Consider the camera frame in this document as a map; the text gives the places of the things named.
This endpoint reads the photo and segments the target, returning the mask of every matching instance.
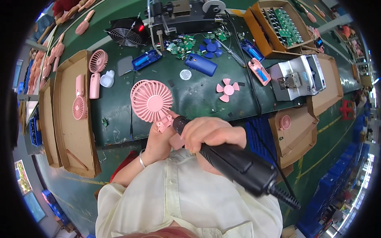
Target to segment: white shirt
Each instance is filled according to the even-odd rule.
[[[206,238],[278,238],[283,228],[274,196],[250,196],[203,171],[185,149],[147,166],[127,188],[111,183],[99,192],[97,238],[149,233],[173,221]]]

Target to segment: red stool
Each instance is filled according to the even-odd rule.
[[[111,178],[110,178],[110,183],[112,182],[112,180],[114,179],[115,175],[121,170],[123,169],[126,165],[128,165],[130,162],[132,162],[137,156],[138,156],[138,152],[132,150],[130,151],[130,153],[128,154],[128,156],[124,159],[124,161],[118,166],[118,168],[115,170],[115,172],[111,175]]]
[[[349,100],[344,100],[342,107],[340,107],[340,111],[343,113],[343,120],[349,120],[349,119],[354,119],[356,117],[356,114],[354,112],[354,109],[356,107],[355,102],[349,101]]]

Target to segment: person in red shirt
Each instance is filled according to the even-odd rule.
[[[61,23],[61,17],[65,11],[72,10],[73,7],[79,4],[80,0],[56,0],[53,6],[53,16],[56,20],[56,24],[59,25]]]

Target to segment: black tool handle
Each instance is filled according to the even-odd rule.
[[[179,116],[174,119],[173,127],[177,133],[181,134],[190,121],[184,116]],[[268,188],[278,176],[278,171],[273,165],[238,145],[225,143],[209,146],[203,143],[200,153],[225,177],[236,181],[245,188],[246,192],[254,196],[269,194]]]

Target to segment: workbench surface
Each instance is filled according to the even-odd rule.
[[[224,2],[227,7],[237,9],[246,9],[247,6],[254,3],[253,1],[235,1],[233,3],[232,0],[225,0]],[[55,40],[62,32],[65,32],[63,40],[65,50],[60,58],[60,63],[76,52],[87,49],[106,37],[107,34],[103,30],[109,28],[110,20],[136,16],[139,12],[143,12],[146,1],[131,1],[131,3],[128,4],[116,1],[112,6],[107,4],[107,1],[97,1],[97,3],[98,5],[94,7],[95,14],[90,21],[90,27],[83,35],[78,36],[74,32],[90,9],[83,11],[83,14],[77,20],[72,19],[57,28]],[[305,14],[301,14],[301,17],[307,25],[314,27],[318,27],[324,23],[324,21],[318,17],[317,23],[311,23]],[[237,16],[232,16],[232,18],[237,31],[245,32],[245,38],[251,41],[253,38],[244,19]],[[233,32],[231,26],[228,25],[227,27]],[[338,54],[333,48],[325,45],[326,53],[336,59],[343,84],[345,84],[346,81],[350,81],[350,83],[348,83],[348,89],[344,88],[344,91],[352,91],[354,88],[359,87],[359,85],[353,83],[351,65],[342,57],[342,55],[349,57],[348,52],[346,52],[331,35],[324,34],[322,37],[326,41],[329,41],[331,46],[341,52],[341,54]],[[199,45],[203,44],[203,37],[196,35],[195,39],[197,43],[193,49],[197,51]],[[233,51],[241,56],[234,37],[230,37],[224,41],[226,45],[230,43]],[[143,53],[142,51],[150,50],[150,47],[152,46],[148,45],[137,48],[119,46],[114,41],[107,42],[99,47],[99,49],[105,50],[109,56],[107,66],[101,72],[101,75],[107,70],[114,70],[115,82],[111,88],[101,86],[100,98],[91,100],[92,127],[98,147],[142,139],[148,136],[150,123],[142,121],[134,113],[132,115],[132,133],[130,130],[130,91],[134,83],[143,79],[157,80],[167,85],[173,95],[172,110],[191,119],[202,116],[214,116],[231,121],[259,114],[253,93],[250,89],[250,80],[247,70],[240,67],[229,53],[224,53],[219,58],[211,59],[211,61],[218,65],[213,77],[209,77],[196,70],[191,70],[192,78],[188,81],[182,80],[179,76],[180,71],[188,67],[184,64],[184,61],[177,59],[175,55],[171,55],[168,51],[165,51],[157,62],[141,69],[138,73],[131,72],[122,77],[117,75],[117,62],[120,59],[129,55],[135,58],[141,55]],[[248,62],[249,56],[246,53],[244,54],[246,57],[245,61]],[[264,67],[269,67],[280,61],[281,60],[264,60],[262,64]],[[54,78],[54,75],[54,73],[51,73],[50,78]],[[231,83],[241,82],[245,84],[245,86],[240,86],[240,91],[230,96],[228,103],[219,99],[222,95],[221,93],[216,93],[216,85],[218,83],[223,85],[222,79],[224,78],[230,78]],[[291,102],[277,102],[271,84],[262,86],[255,75],[253,75],[253,78],[254,89],[262,105],[262,113],[277,111],[305,103],[304,97],[299,97]],[[169,80],[173,81],[173,87],[170,87],[168,83]],[[102,118],[106,118],[109,124],[106,128],[102,125]]]

